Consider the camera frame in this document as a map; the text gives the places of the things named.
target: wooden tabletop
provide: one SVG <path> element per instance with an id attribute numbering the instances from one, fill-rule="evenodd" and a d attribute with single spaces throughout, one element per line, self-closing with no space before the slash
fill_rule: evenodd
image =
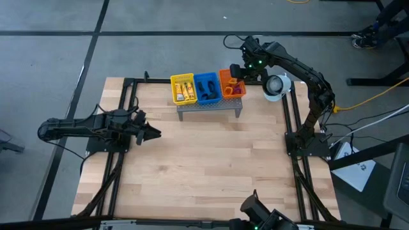
<path id="1" fill-rule="evenodd" d="M 123 78 L 107 78 L 100 105 L 118 108 Z M 309 111 L 307 86 L 295 82 L 302 122 Z M 139 107 L 162 137 L 131 142 L 125 155 L 114 216 L 144 219 L 248 219 L 240 205 L 257 189 L 260 201 L 298 221 L 291 160 L 286 154 L 282 102 L 269 102 L 261 86 L 246 86 L 239 118 L 235 112 L 186 112 L 179 121 L 170 84 L 138 83 Z M 288 94 L 289 108 L 295 120 Z M 101 186 L 107 153 L 84 164 L 72 213 L 82 211 Z M 314 189 L 339 218 L 328 165 L 309 157 Z M 107 213 L 110 191 L 106 196 Z M 307 216 L 309 201 L 304 191 Z"/>

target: blue basket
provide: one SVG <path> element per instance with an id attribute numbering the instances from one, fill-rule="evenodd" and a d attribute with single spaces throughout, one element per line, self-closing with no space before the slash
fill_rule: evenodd
<path id="1" fill-rule="evenodd" d="M 216 73 L 195 74 L 193 76 L 193 79 L 194 79 L 194 85 L 195 85 L 195 88 L 196 88 L 197 102 L 199 103 L 199 105 L 217 103 L 217 102 L 222 100 L 222 92 L 220 90 L 220 82 L 219 82 L 219 78 L 217 77 Z M 202 83 L 204 92 L 200 91 L 199 82 Z M 213 92 L 215 92 L 217 95 L 216 95 L 216 98 L 214 98 L 214 99 L 205 100 L 203 98 L 204 94 L 211 95 L 213 93 L 213 92 L 210 92 L 210 89 L 208 87 L 209 82 L 213 82 L 213 84 L 214 84 L 214 91 Z"/>

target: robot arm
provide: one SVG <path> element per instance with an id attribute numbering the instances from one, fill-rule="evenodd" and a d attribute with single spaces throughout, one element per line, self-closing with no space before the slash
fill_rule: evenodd
<path id="1" fill-rule="evenodd" d="M 330 84 L 321 73 L 290 56 L 286 49 L 277 42 L 260 45 L 258 39 L 248 36 L 240 50 L 243 53 L 245 68 L 232 64 L 230 66 L 231 76 L 245 82 L 257 81 L 258 76 L 261 76 L 263 90 L 267 95 L 278 94 L 282 84 L 276 82 L 280 81 L 278 78 L 273 79 L 272 76 L 267 75 L 266 66 L 281 66 L 307 84 L 310 111 L 304 124 L 293 137 L 294 148 L 305 149 L 314 137 L 314 125 L 318 118 L 335 99 Z"/>
<path id="2" fill-rule="evenodd" d="M 146 122 L 146 113 L 137 109 L 116 109 L 85 119 L 50 118 L 39 127 L 38 138 L 52 141 L 62 137 L 96 137 L 106 142 L 116 142 L 121 140 L 122 135 L 134 135 L 137 145 L 141 145 L 142 141 L 160 137 L 160 131 Z"/>

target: white cable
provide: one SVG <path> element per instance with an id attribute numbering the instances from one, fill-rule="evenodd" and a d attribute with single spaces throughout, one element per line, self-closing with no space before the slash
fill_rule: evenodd
<path id="1" fill-rule="evenodd" d="M 338 142 L 340 142 L 342 139 L 344 139 L 345 137 L 347 137 L 347 136 L 353 134 L 354 132 L 359 131 L 359 130 L 362 130 L 362 129 L 367 128 L 367 127 L 370 127 L 371 125 L 375 125 L 375 124 L 377 124 L 377 123 L 379 123 L 379 122 L 381 122 L 381 121 L 385 121 L 386 119 L 390 118 L 391 116 L 393 116 L 393 115 L 395 115 L 395 114 L 397 114 L 397 113 L 399 113 L 399 112 L 405 110 L 407 107 L 409 107 L 409 104 L 407 104 L 406 106 L 402 107 L 400 110 L 395 111 L 394 113 L 389 114 L 388 116 L 386 116 L 386 117 L 384 117 L 384 118 L 382 118 L 382 119 L 380 119 L 380 120 L 378 120 L 378 121 L 372 122 L 372 123 L 370 123 L 370 124 L 368 124 L 368 125 L 365 125 L 365 126 L 362 126 L 362 127 L 358 128 L 358 129 L 356 129 L 356 130 L 353 130 L 352 132 L 350 132 L 350 133 L 346 134 L 345 136 L 341 137 L 340 139 L 338 139 L 338 141 L 333 142 L 333 143 L 331 144 L 330 148 L 332 148 L 334 145 L 336 145 L 336 144 L 337 144 Z"/>

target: yellow basket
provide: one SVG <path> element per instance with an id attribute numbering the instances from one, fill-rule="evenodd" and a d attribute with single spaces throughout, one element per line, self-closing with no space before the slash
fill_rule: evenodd
<path id="1" fill-rule="evenodd" d="M 177 101 L 176 100 L 176 88 L 175 84 L 184 84 L 185 82 L 190 82 L 192 83 L 193 91 L 194 91 L 194 97 L 195 99 L 193 100 L 184 100 L 184 101 Z M 180 75 L 172 75 L 171 76 L 171 85 L 172 85 L 172 94 L 173 94 L 173 102 L 176 105 L 189 105 L 189 104 L 194 104 L 197 102 L 197 95 L 196 95 L 196 88 L 194 86 L 194 81 L 193 81 L 193 73 L 185 73 L 185 74 L 180 74 Z"/>

